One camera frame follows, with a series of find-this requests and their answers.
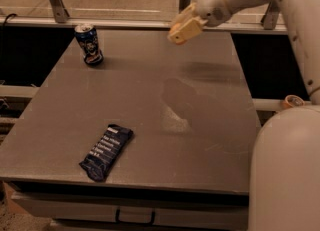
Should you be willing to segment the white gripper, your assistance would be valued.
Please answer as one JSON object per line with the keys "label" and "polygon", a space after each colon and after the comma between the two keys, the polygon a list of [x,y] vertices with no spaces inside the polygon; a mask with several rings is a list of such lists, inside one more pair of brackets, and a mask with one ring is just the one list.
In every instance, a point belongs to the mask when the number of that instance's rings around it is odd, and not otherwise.
{"label": "white gripper", "polygon": [[217,27],[233,15],[229,0],[197,0],[182,10],[170,23],[168,40],[181,45],[198,36],[204,25]]}

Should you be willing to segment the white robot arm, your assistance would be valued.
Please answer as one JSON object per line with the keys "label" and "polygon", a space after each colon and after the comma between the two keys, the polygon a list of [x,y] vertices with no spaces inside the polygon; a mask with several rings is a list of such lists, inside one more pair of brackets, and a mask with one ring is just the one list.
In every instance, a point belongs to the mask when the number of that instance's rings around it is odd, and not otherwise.
{"label": "white robot arm", "polygon": [[172,20],[168,38],[184,43],[267,3],[279,8],[295,58],[277,77],[301,86],[310,102],[286,107],[257,136],[248,231],[320,231],[320,0],[197,0]]}

